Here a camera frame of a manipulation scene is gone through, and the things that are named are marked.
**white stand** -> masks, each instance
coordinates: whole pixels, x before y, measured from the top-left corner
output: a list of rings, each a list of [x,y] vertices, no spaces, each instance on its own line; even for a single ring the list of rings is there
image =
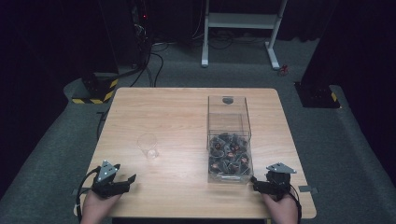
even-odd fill
[[[276,35],[282,22],[283,12],[288,0],[282,0],[280,10],[276,15],[259,15],[259,14],[234,14],[234,13],[209,13],[209,0],[206,0],[205,9],[205,33],[204,44],[202,49],[202,67],[209,66],[209,49],[208,33],[209,27],[228,27],[228,28],[249,28],[249,29],[266,29],[273,30],[270,42],[265,42],[271,65],[273,69],[280,68],[277,62],[274,43]]]

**robotic hand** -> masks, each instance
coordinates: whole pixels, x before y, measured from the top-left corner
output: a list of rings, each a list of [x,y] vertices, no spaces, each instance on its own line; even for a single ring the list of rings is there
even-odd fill
[[[136,179],[136,175],[133,175],[128,178],[127,181],[114,183],[114,177],[116,177],[116,172],[120,169],[120,165],[111,165],[107,161],[103,161],[102,166],[98,166],[92,171],[90,171],[84,179],[81,181],[78,193],[76,197],[76,209],[78,215],[78,221],[81,222],[82,220],[82,212],[81,212],[81,205],[80,205],[80,195],[82,185],[84,184],[85,180],[93,173],[96,173],[96,177],[93,179],[92,183],[92,191],[99,195],[100,197],[106,199],[114,195],[122,194],[129,192],[130,185],[134,183]]]
[[[259,193],[275,195],[277,201],[281,200],[285,194],[289,194],[296,202],[298,209],[297,223],[300,223],[302,216],[300,200],[298,199],[298,195],[296,199],[296,197],[290,193],[292,188],[292,185],[290,184],[290,174],[296,174],[297,172],[281,162],[267,166],[266,168],[269,170],[266,174],[267,181],[258,181],[254,176],[250,178],[250,181],[253,183],[253,190],[258,191]]]
[[[102,198],[129,192],[129,187],[134,183],[136,175],[129,177],[127,181],[114,183],[114,177],[116,177],[116,172],[119,169],[119,164],[112,166],[107,161],[103,161],[100,172],[96,174],[93,180],[92,191]]]

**hazard stripe tape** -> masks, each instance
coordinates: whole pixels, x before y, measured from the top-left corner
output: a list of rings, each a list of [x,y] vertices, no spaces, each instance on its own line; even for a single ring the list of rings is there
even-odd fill
[[[102,104],[104,101],[102,101],[100,99],[74,98],[74,99],[72,99],[72,102],[75,104],[80,104],[80,105],[84,105],[84,104],[99,105],[99,104]]]
[[[332,99],[336,102],[337,101],[337,96],[335,95],[334,92],[332,92]]]
[[[108,93],[105,95],[104,99],[98,99],[98,98],[73,98],[72,102],[75,104],[103,104],[103,103],[107,103],[111,96],[113,96],[114,90],[116,89],[116,85],[119,82],[118,79],[113,80],[110,83],[109,89],[108,89]]]

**gray carpet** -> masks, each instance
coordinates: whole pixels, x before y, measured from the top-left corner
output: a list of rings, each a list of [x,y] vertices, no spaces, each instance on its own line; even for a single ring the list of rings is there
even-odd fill
[[[289,66],[285,77],[273,71],[262,42],[239,39],[227,49],[210,49],[209,66],[202,68],[200,47],[158,45],[163,56],[158,87],[274,88],[290,126],[318,215],[302,223],[396,223],[396,192],[361,133],[340,87],[331,86],[342,108],[303,108],[295,81],[300,81],[318,41],[276,41],[276,56]],[[216,47],[222,42],[211,42]],[[161,65],[151,56],[155,75]],[[129,87],[137,75],[123,77],[117,88]],[[78,91],[76,80],[64,88],[67,98]],[[149,85],[144,73],[136,87]],[[0,223],[78,223],[74,196],[96,146],[100,115],[111,106],[69,103],[48,129],[0,202]],[[134,223],[160,220],[136,219]],[[213,220],[202,220],[214,223]]]

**black strap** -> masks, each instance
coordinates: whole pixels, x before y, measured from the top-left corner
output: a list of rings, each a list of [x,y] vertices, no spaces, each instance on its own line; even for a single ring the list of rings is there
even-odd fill
[[[297,223],[300,224],[301,223],[301,217],[302,217],[302,207],[300,202],[296,199],[296,197],[294,197],[293,194],[291,194],[289,192],[289,195],[291,196],[291,198],[296,202],[296,206],[297,206],[297,213],[298,213],[298,219],[297,219]]]

